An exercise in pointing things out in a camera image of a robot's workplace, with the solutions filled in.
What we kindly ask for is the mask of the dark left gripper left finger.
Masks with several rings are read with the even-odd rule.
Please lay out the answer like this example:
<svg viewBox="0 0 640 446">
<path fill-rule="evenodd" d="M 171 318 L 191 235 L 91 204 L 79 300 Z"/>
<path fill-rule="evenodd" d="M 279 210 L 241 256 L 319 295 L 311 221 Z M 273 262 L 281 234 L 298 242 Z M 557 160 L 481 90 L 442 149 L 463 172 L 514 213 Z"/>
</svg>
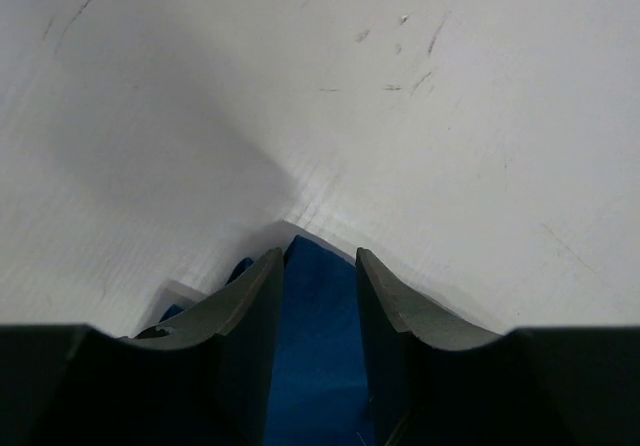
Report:
<svg viewBox="0 0 640 446">
<path fill-rule="evenodd" d="M 183 390 L 240 445 L 261 445 L 283 295 L 284 253 L 268 250 L 235 280 L 125 343 L 191 362 Z"/>
</svg>

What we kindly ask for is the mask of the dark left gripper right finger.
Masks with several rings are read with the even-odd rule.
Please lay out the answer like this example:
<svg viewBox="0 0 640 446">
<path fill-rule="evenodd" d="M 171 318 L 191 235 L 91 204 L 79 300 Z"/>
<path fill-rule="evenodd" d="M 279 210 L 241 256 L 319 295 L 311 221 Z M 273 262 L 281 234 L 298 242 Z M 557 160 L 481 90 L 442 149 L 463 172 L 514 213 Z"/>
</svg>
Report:
<svg viewBox="0 0 640 446">
<path fill-rule="evenodd" d="M 426 406 L 433 352 L 467 351 L 499 338 L 412 289 L 371 250 L 356 253 L 362 346 L 378 445 L 398 445 Z"/>
</svg>

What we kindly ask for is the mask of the blue mickey mouse t-shirt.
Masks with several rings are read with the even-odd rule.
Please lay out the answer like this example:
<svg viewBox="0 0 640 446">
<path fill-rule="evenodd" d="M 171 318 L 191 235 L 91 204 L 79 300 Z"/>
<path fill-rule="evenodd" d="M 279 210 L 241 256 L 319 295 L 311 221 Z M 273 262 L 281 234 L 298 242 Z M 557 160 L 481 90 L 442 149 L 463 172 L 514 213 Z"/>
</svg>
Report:
<svg viewBox="0 0 640 446">
<path fill-rule="evenodd" d="M 267 445 L 372 445 L 356 268 L 302 236 L 283 256 Z"/>
</svg>

